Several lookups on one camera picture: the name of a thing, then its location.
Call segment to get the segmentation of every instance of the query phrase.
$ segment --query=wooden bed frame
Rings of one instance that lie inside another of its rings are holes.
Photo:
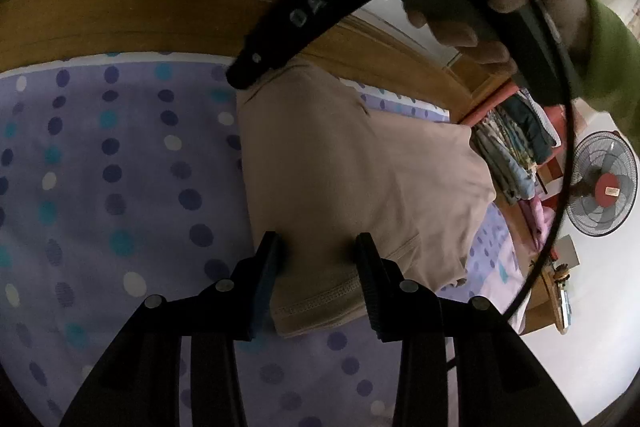
[[[106,52],[234,56],[273,0],[0,0],[0,71]],[[302,56],[332,74],[434,103],[458,121],[505,82],[469,60],[442,68],[349,16]]]

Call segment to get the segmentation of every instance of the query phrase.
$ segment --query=green sleeve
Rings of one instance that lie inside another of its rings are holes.
[[[594,109],[608,111],[640,153],[640,43],[612,10],[597,0],[587,2],[592,37],[582,97]]]

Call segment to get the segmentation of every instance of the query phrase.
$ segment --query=white wall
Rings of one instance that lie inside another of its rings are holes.
[[[616,129],[592,116],[578,141]],[[588,237],[565,217],[580,260],[569,281],[573,321],[567,334],[550,326],[523,337],[585,423],[625,391],[640,367],[640,203],[614,233]]]

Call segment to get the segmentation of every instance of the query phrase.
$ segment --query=bed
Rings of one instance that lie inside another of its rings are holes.
[[[252,255],[228,61],[109,53],[0,74],[0,363],[43,426],[58,425],[146,295],[195,295]],[[344,82],[372,109],[449,120],[430,103]],[[466,269],[466,283],[439,295],[483,295],[503,311],[522,285],[493,203]],[[400,346],[377,341],[366,318],[288,340],[267,326],[236,356],[251,427],[390,425]],[[185,339],[186,426],[189,361]]]

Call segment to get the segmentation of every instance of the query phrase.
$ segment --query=electric fan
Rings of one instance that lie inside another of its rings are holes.
[[[575,151],[569,206],[575,228],[607,235],[624,223],[638,190],[638,167],[631,147],[616,133],[599,131]]]

